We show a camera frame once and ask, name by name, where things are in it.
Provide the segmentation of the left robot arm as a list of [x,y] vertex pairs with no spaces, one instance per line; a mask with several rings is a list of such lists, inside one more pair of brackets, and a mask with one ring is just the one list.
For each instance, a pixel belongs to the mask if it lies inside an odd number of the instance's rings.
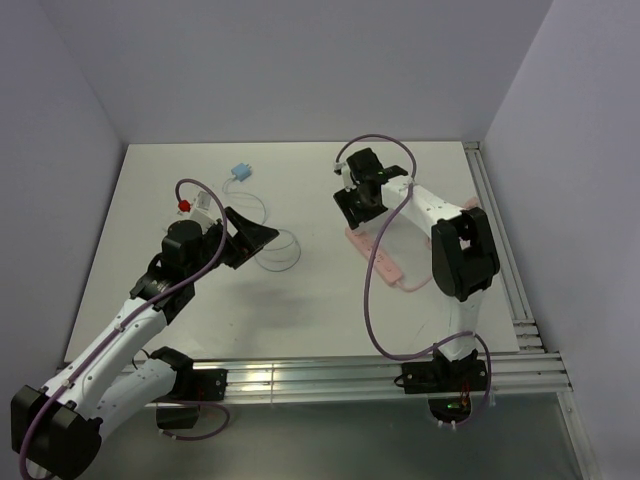
[[278,235],[231,207],[209,228],[194,220],[171,224],[160,252],[103,332],[42,387],[23,386],[12,398],[11,442],[21,475],[29,478],[35,464],[48,477],[76,479],[103,441],[146,404],[191,403],[194,362],[172,348],[154,351],[138,370],[119,375],[194,298],[198,279],[221,265],[239,268]]

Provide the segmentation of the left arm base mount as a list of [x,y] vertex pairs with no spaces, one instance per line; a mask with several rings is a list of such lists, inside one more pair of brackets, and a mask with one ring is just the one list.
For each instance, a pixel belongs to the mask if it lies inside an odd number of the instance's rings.
[[192,431],[199,420],[213,417],[221,420],[211,436],[223,431],[231,414],[220,404],[227,387],[226,369],[195,370],[184,386],[156,400],[155,422],[158,429],[182,437],[182,431]]

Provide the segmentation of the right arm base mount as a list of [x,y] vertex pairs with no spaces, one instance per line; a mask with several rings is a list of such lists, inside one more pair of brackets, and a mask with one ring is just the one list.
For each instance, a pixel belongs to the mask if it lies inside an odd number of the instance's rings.
[[453,426],[468,421],[474,409],[489,404],[490,373],[481,359],[472,355],[449,361],[435,357],[425,362],[407,362],[394,385],[407,395],[429,395],[428,406],[432,416]]

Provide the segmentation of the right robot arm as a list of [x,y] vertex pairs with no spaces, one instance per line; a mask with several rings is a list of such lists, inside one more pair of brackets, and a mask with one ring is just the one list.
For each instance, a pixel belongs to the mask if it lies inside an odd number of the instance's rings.
[[[417,360],[430,353],[443,359],[433,365],[435,383],[452,390],[468,374],[463,360],[486,344],[476,333],[485,292],[500,271],[500,260],[485,211],[451,204],[416,182],[417,162],[409,153],[411,170],[385,167],[374,151],[362,149],[343,159],[340,151],[334,172],[344,187],[333,195],[348,226],[359,227],[383,216],[371,244],[364,280],[363,315],[369,340],[382,356],[395,361]],[[413,354],[393,354],[377,340],[370,312],[370,290],[382,237],[393,220],[404,216],[420,229],[431,244],[431,280],[449,300],[447,336]]]

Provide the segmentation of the pink power strip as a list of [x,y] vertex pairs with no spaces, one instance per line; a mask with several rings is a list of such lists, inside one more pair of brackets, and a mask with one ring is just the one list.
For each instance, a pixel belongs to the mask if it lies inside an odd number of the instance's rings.
[[[358,233],[346,228],[345,236],[366,260],[371,258],[374,246],[374,238],[371,235],[367,232]],[[373,270],[391,287],[396,286],[403,278],[402,270],[381,247],[376,250],[374,255]]]

